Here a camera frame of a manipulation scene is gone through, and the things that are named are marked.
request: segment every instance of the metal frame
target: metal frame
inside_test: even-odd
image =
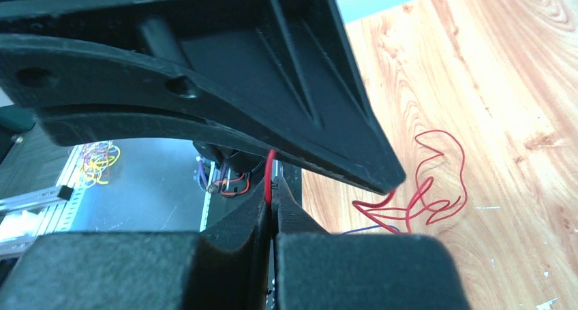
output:
[[[211,186],[211,184],[213,184],[213,179],[215,178],[215,175],[217,174],[217,172],[220,172],[220,170],[218,170],[215,167],[215,162],[211,161],[211,171],[209,172],[209,186]],[[209,192],[205,192],[204,193],[204,203],[202,205],[202,217],[200,218],[200,227],[199,227],[199,232],[202,232],[203,230],[205,230],[207,228],[207,219],[209,218],[209,207],[211,205],[211,194]]]
[[[38,191],[20,194],[0,200],[0,213],[34,210],[43,206],[52,206],[68,202],[73,189],[65,185],[48,187]]]
[[[55,186],[66,185],[74,188],[70,201],[45,206],[39,213],[40,223],[33,235],[0,241],[0,260],[22,255],[40,235],[70,230],[86,192],[84,182],[79,179],[81,165],[80,146],[75,146],[55,182]]]

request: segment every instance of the cable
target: cable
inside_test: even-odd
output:
[[[261,168],[261,165],[265,162],[265,158],[261,159],[261,161],[259,162],[259,164],[257,164],[257,166],[255,166],[255,168],[251,169],[251,173],[254,173],[257,171],[257,169]]]
[[[241,178],[244,177],[244,176],[247,176],[247,178],[245,179],[245,189],[244,189],[243,191],[240,191],[240,192],[225,192],[225,191],[222,191],[222,192],[221,192],[221,195],[222,195],[222,196],[226,196],[226,197],[228,197],[228,198],[231,198],[231,197],[233,197],[233,196],[240,196],[240,195],[242,195],[242,194],[247,193],[247,192],[249,191],[249,188],[251,187],[251,182],[249,181],[250,178],[251,178],[251,173],[247,173],[246,175],[245,175],[245,174],[242,174],[242,175],[241,175]]]
[[[277,151],[271,149],[267,155],[267,162],[265,163],[265,202],[267,206],[271,209],[271,200],[273,199],[273,194],[271,192],[271,175],[273,171],[273,160],[277,155]]]
[[[225,175],[227,174],[227,169],[229,168],[229,166],[226,163],[222,163],[221,165],[221,174],[219,176],[219,180],[217,182],[219,183],[219,186],[217,187],[218,191],[221,191],[222,187],[223,187],[223,182],[225,179]]]
[[[202,186],[200,176],[197,176],[197,177],[196,177],[196,181],[197,181],[197,183],[198,183],[198,185],[199,185],[199,188],[200,188],[203,192],[207,192],[207,188]]]
[[[244,179],[244,178],[245,178],[245,174],[241,174],[240,177],[237,178],[237,179],[230,179],[230,180],[228,180],[228,179],[221,179],[221,180],[218,180],[218,181],[214,181],[214,182],[213,182],[213,185],[224,185],[224,184],[226,184],[227,182],[229,182],[229,183],[234,183],[234,182],[238,182],[238,181],[240,181],[241,179]]]
[[[401,232],[401,230],[399,230],[399,228],[395,227],[394,225],[389,225],[389,227],[393,228],[394,230],[397,230],[398,232]],[[369,227],[364,227],[364,228],[357,228],[355,230],[348,230],[347,232],[341,233],[341,235],[362,232],[364,230],[373,230],[376,228],[381,228],[381,225],[374,225],[374,226],[369,226]]]
[[[199,177],[202,179],[204,186],[209,186],[209,179],[207,175],[204,173],[204,161],[201,157],[199,157]]]
[[[229,189],[230,181],[231,181],[231,168],[229,168],[229,169],[227,170],[227,181],[226,181],[226,183],[224,184],[225,187],[224,187],[223,189],[221,189],[221,192],[227,192],[227,190]]]
[[[433,202],[430,202],[429,204],[426,204],[426,202],[423,199],[423,196],[429,191],[429,189],[433,185],[435,178],[433,176],[428,176],[422,183],[419,183],[419,179],[418,179],[419,170],[420,170],[421,166],[423,166],[423,164],[425,164],[426,162],[431,161],[437,157],[443,157],[445,155],[445,153],[443,153],[442,151],[439,151],[438,149],[434,149],[431,146],[429,146],[429,145],[427,145],[427,144],[425,144],[419,140],[419,138],[421,136],[424,136],[425,134],[431,134],[431,133],[446,134],[457,144],[457,146],[459,147],[459,150],[461,151],[459,182],[460,182],[461,188],[463,190],[463,202],[459,206],[458,206],[458,204],[462,201],[461,196],[459,196],[454,202],[451,202],[449,199],[439,199],[439,200],[435,200]],[[417,144],[425,147],[426,149],[433,151],[436,154],[431,156],[431,157],[428,157],[427,159],[422,160],[418,164],[418,166],[415,170],[415,174],[414,174],[414,180],[415,180],[417,191],[411,197],[408,206],[406,208],[401,208],[401,207],[385,208],[385,206],[392,200],[393,196],[395,195],[395,190],[393,190],[387,196],[387,198],[385,200],[383,200],[382,202],[380,202],[378,204],[370,204],[370,203],[361,202],[361,201],[353,201],[352,202],[353,207],[355,207],[359,212],[364,214],[367,218],[369,218],[370,220],[372,220],[373,222],[375,222],[379,226],[385,228],[386,230],[393,232],[393,233],[396,233],[396,234],[399,234],[400,232],[395,232],[389,225],[386,225],[385,223],[381,222],[381,220],[379,220],[378,218],[404,221],[406,224],[407,233],[412,233],[412,228],[411,228],[411,224],[410,224],[411,219],[418,217],[419,215],[421,215],[425,211],[429,211],[432,214],[427,218],[425,224],[431,225],[433,223],[436,223],[438,221],[442,221],[444,219],[448,219],[448,218],[456,215],[461,209],[463,209],[466,206],[466,203],[468,201],[468,189],[466,188],[466,184],[463,181],[463,169],[466,165],[466,152],[464,151],[461,143],[452,134],[448,133],[447,131],[441,130],[441,129],[433,129],[433,130],[429,130],[429,131],[424,131],[423,133],[416,135],[414,137],[414,140],[417,142]],[[418,201],[421,201],[423,208],[412,214],[412,209],[415,207],[415,205],[418,203]],[[451,209],[455,209],[455,210],[453,210],[448,215],[436,217],[438,214],[440,214],[444,211],[447,211],[447,210],[451,210]],[[395,217],[395,216],[388,216],[388,215],[373,213],[375,211],[403,211],[405,214],[403,217]]]
[[[82,146],[80,157],[82,158],[82,183],[86,188],[96,184],[108,184],[103,181],[107,177],[110,167],[114,165],[121,156],[121,149],[115,146],[112,141],[102,141],[88,143]]]

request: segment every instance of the blue wire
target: blue wire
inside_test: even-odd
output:
[[[399,228],[395,227],[394,225],[388,225],[388,226],[393,228],[394,230],[397,230],[398,232],[401,232],[401,230],[399,230]],[[375,225],[375,226],[369,226],[369,227],[364,227],[364,228],[357,228],[355,230],[348,230],[347,232],[343,232],[341,234],[351,234],[351,233],[356,233],[356,232],[362,232],[364,230],[373,230],[375,228],[381,228],[381,226]]]
[[[199,173],[199,175],[195,175],[195,179],[196,179],[197,183],[199,184],[199,188],[200,188],[203,192],[206,192],[207,189],[206,189],[205,187],[203,187],[202,184],[201,184],[201,182],[200,182],[200,181],[201,181],[200,173]]]

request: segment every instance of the orange wood surface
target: orange wood surface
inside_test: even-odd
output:
[[[408,174],[393,204],[408,205],[431,155],[416,134],[463,144],[468,203],[411,222],[446,245],[474,309],[578,309],[577,27],[578,0],[416,0],[347,25]],[[424,142],[446,153],[419,173],[435,177],[425,200],[463,195],[459,149],[443,134]],[[374,225],[351,201],[382,199],[303,173],[303,206],[331,232]]]

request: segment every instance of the gray floor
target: gray floor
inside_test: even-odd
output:
[[[15,144],[0,165],[0,199],[54,186],[70,148],[55,146],[39,125]]]
[[[115,140],[108,185],[87,190],[71,231],[198,231],[204,193],[191,141]]]

